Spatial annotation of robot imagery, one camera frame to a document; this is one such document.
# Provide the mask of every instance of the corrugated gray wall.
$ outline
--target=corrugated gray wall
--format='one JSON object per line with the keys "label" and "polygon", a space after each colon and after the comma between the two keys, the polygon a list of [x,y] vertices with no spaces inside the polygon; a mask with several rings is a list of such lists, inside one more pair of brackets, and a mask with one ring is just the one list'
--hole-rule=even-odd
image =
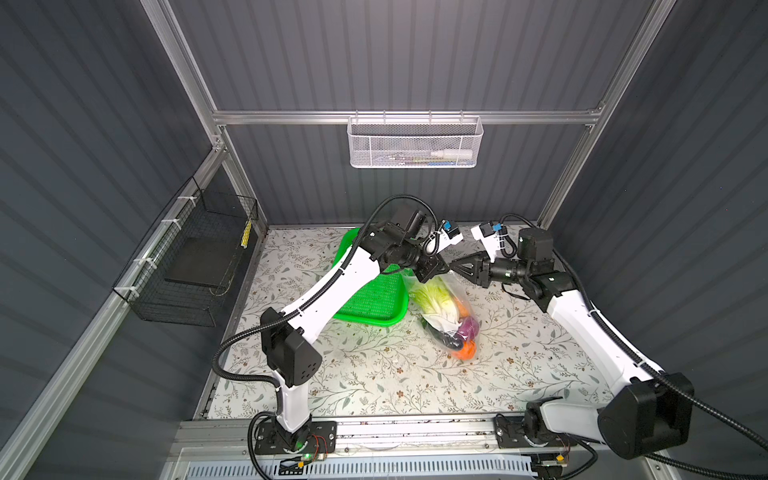
{"label": "corrugated gray wall", "polygon": [[489,125],[478,166],[362,169],[349,165],[346,127],[228,127],[271,223],[361,223],[393,194],[423,199],[454,221],[538,216],[581,125]]}
{"label": "corrugated gray wall", "polygon": [[[678,2],[552,226],[630,341],[763,435],[766,25],[766,2]],[[694,411],[673,455],[765,471],[764,453]]]}
{"label": "corrugated gray wall", "polygon": [[648,0],[173,0],[220,110],[593,108]]}
{"label": "corrugated gray wall", "polygon": [[[210,144],[139,2],[0,2],[0,124],[4,444]],[[219,338],[127,319],[29,478],[154,473]]]}
{"label": "corrugated gray wall", "polygon": [[[220,110],[469,111],[597,107],[650,0],[171,4]],[[487,126],[475,169],[373,172],[340,127],[230,129],[271,224],[357,222],[403,191],[459,220],[536,217],[580,130]]]}

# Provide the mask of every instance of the black cable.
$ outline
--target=black cable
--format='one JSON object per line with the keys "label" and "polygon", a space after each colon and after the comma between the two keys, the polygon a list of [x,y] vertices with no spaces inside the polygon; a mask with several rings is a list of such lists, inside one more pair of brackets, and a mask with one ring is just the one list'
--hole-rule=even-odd
{"label": "black cable", "polygon": [[587,468],[590,468],[598,460],[598,453],[592,448],[591,445],[586,443],[584,440],[578,437],[570,436],[570,435],[568,435],[568,440],[569,441],[575,440],[576,443],[581,445],[585,450],[587,450],[587,452],[590,452],[592,456],[582,466],[580,466],[579,468],[576,468],[573,472],[569,472],[569,473],[566,473],[565,475],[562,475],[561,477],[558,477],[558,480],[568,480],[569,478],[573,478],[576,475],[584,473],[584,470],[586,470]]}
{"label": "black cable", "polygon": [[[507,217],[514,217],[518,218],[519,220],[524,221],[527,225],[530,227],[533,227],[533,223],[525,219],[524,217],[521,217],[517,214],[507,214],[502,217],[502,219],[505,219]],[[590,316],[592,319],[600,326],[600,328],[605,332],[606,335],[608,335],[608,338],[613,341],[613,343],[618,346],[624,354],[626,354],[633,362],[639,365],[648,375],[654,377],[659,383],[666,386],[668,389],[672,390],[679,396],[683,397],[684,399],[691,402],[695,407],[698,409],[704,411],[706,414],[713,416],[715,419],[720,420],[722,423],[728,425],[732,429],[739,432],[741,435],[744,435],[747,437],[752,443],[755,443],[760,448],[768,452],[768,441],[765,440],[760,434],[753,431],[746,425],[744,425],[741,422],[738,422],[735,419],[732,419],[728,415],[722,413],[720,410],[715,409],[713,406],[710,406],[706,404],[705,402],[702,402],[701,400],[697,399],[696,397],[688,394],[687,392],[684,392],[680,388],[678,388],[674,383],[670,382],[667,377],[662,375],[660,372],[657,372],[656,369],[645,363],[635,351],[632,349],[629,345],[627,345],[617,334],[613,331],[612,328],[610,328],[605,321],[603,321],[602,317],[598,314],[598,312],[594,309],[594,304],[589,300],[589,296],[587,295],[587,290],[584,288],[584,284],[581,282],[581,279],[576,274],[576,271],[573,269],[573,267],[565,261],[565,258],[558,252],[557,249],[553,248],[552,252],[554,255],[560,260],[560,262],[563,264],[563,267],[567,270],[567,272],[573,277],[574,284],[576,285],[576,288],[578,289],[579,293],[581,294],[581,298],[584,300],[584,305],[590,310]],[[698,475],[704,475],[711,478],[721,478],[723,480],[766,480],[768,479],[768,475],[761,474],[761,475],[748,475],[748,474],[740,474],[740,473],[732,473],[732,472],[722,472],[720,470],[713,470],[711,468],[703,468],[696,465],[691,465],[689,463],[685,462],[679,462],[677,460],[673,460],[672,458],[664,457],[655,453],[650,453],[645,455],[648,458],[651,458],[652,460],[655,460],[656,462],[665,463],[667,465],[672,465],[676,468],[681,468],[683,470],[687,470],[689,472],[697,473]]]}
{"label": "black cable", "polygon": [[404,266],[401,266],[401,267],[400,267],[400,268],[398,268],[397,270],[393,270],[393,271],[391,271],[391,272],[381,272],[381,275],[392,275],[393,273],[400,273],[400,272],[402,272],[402,271],[403,271],[403,270],[405,270],[405,269],[406,269],[406,268],[405,268]]}
{"label": "black cable", "polygon": [[[518,254],[518,246],[515,244],[515,242],[513,241],[512,237],[509,236],[509,234],[504,235],[504,238],[507,241],[506,241],[505,247],[502,248],[502,255],[504,256],[504,258],[515,258],[515,255]],[[512,253],[507,252],[506,245],[511,245]]]}
{"label": "black cable", "polygon": [[247,444],[248,444],[248,456],[250,457],[250,462],[253,464],[253,467],[256,469],[256,473],[259,474],[261,478],[264,480],[272,480],[264,470],[261,469],[259,466],[259,462],[256,460],[256,451],[253,448],[253,435],[254,435],[254,427],[256,426],[256,421],[259,418],[271,418],[275,422],[277,421],[277,417],[272,412],[259,412],[256,415],[253,416],[253,418],[250,420],[250,423],[248,424],[248,436],[247,436]]}
{"label": "black cable", "polygon": [[[504,220],[507,219],[507,217],[514,215],[514,214],[508,214],[504,215],[498,222],[499,224],[503,225]],[[518,245],[515,243],[515,241],[512,239],[512,237],[509,236],[509,233],[504,235],[504,238],[507,239],[507,244],[512,246],[512,253],[507,253],[506,247],[502,248],[502,255],[504,258],[515,258],[515,255],[518,254]]]}
{"label": "black cable", "polygon": [[373,223],[373,219],[376,217],[376,215],[379,214],[382,208],[386,206],[389,202],[397,199],[405,199],[405,200],[413,200],[418,204],[421,204],[424,208],[426,208],[429,211],[429,214],[432,216],[432,222],[435,225],[435,232],[437,235],[435,236],[435,249],[433,250],[432,254],[428,254],[429,256],[434,256],[439,251],[439,244],[440,244],[440,236],[439,232],[437,231],[439,228],[439,223],[437,221],[437,216],[435,215],[435,212],[432,210],[432,208],[426,204],[426,202],[418,197],[414,197],[413,195],[406,195],[406,194],[399,194],[399,195],[392,195],[391,197],[386,198],[382,203],[379,204],[378,207],[373,211],[373,213],[368,217],[368,220],[363,224],[362,227],[360,227],[360,231],[357,233],[357,236],[355,237],[355,240],[352,242],[352,246],[349,248],[349,253],[344,258],[344,261],[341,263],[341,267],[331,276],[330,280],[328,280],[328,283],[320,287],[317,292],[315,292],[309,299],[307,299],[306,302],[304,302],[298,309],[294,310],[293,312],[287,313],[286,315],[280,317],[280,319],[275,320],[271,323],[265,323],[264,325],[255,326],[253,328],[249,328],[247,330],[243,330],[240,333],[237,333],[235,335],[232,335],[230,338],[224,340],[221,345],[219,346],[219,349],[214,353],[214,357],[211,359],[211,368],[213,369],[214,373],[216,373],[218,376],[220,376],[223,379],[234,381],[234,382],[269,382],[275,385],[275,389],[280,389],[280,384],[271,376],[266,375],[245,375],[240,373],[234,373],[234,372],[228,372],[224,368],[219,365],[219,359],[221,358],[222,354],[227,351],[228,348],[230,348],[235,343],[241,341],[242,339],[246,339],[249,336],[255,335],[256,333],[260,333],[267,329],[272,329],[276,326],[283,325],[284,323],[287,323],[292,318],[299,315],[299,312],[302,310],[306,310],[310,305],[315,303],[317,299],[319,299],[325,292],[328,291],[328,289],[344,274],[344,269],[348,267],[349,262],[352,261],[352,257],[355,255],[355,252],[357,251],[357,248],[360,246],[360,243],[362,242],[362,239],[365,238],[367,235],[367,230],[370,228],[371,223]]}
{"label": "black cable", "polygon": [[506,293],[509,296],[513,296],[514,298],[525,300],[526,302],[530,302],[531,299],[529,299],[526,296],[518,295],[517,293],[508,292],[507,289],[504,288],[504,284],[502,283],[502,292]]}

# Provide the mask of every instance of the floral tablecloth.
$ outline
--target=floral tablecloth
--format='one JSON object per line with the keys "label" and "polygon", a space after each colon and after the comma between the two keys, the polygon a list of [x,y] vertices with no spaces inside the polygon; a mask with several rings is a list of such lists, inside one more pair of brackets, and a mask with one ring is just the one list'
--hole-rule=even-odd
{"label": "floral tablecloth", "polygon": [[[331,267],[346,231],[271,230],[237,331],[258,325],[268,306],[279,310],[308,290]],[[465,241],[443,252],[447,260],[482,248],[468,228],[462,232]],[[535,303],[511,298],[498,285],[483,289],[458,278],[482,322],[472,361],[453,359],[437,347],[413,305],[387,329],[332,320],[315,343],[323,364],[310,380],[313,414],[497,412],[522,410],[526,402],[545,396],[611,399],[581,347]],[[516,286],[508,289],[522,294]],[[236,344],[226,368],[267,372],[259,336]],[[268,384],[220,380],[208,418],[247,418],[275,407]]]}

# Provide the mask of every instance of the green plastic tray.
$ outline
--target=green plastic tray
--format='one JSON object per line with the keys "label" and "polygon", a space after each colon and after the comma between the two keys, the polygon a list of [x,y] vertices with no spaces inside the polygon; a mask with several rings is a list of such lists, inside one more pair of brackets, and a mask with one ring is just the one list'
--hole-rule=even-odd
{"label": "green plastic tray", "polygon": [[[352,242],[355,241],[359,228],[354,228],[344,235],[336,252],[336,265],[341,260]],[[386,271],[397,270],[396,265],[391,265]],[[405,275],[411,274],[411,270],[403,270]],[[347,322],[365,323],[374,326],[392,326],[402,320],[408,312],[408,291],[400,275],[379,275],[368,282],[363,288],[357,290],[347,303],[344,304],[333,318]]]}

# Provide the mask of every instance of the purple onion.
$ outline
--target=purple onion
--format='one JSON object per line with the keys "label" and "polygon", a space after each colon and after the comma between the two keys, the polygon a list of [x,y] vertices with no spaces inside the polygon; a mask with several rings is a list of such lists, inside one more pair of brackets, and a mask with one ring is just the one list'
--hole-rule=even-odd
{"label": "purple onion", "polygon": [[458,334],[464,339],[472,340],[478,333],[480,333],[480,324],[473,316],[464,318],[462,324],[458,326]]}

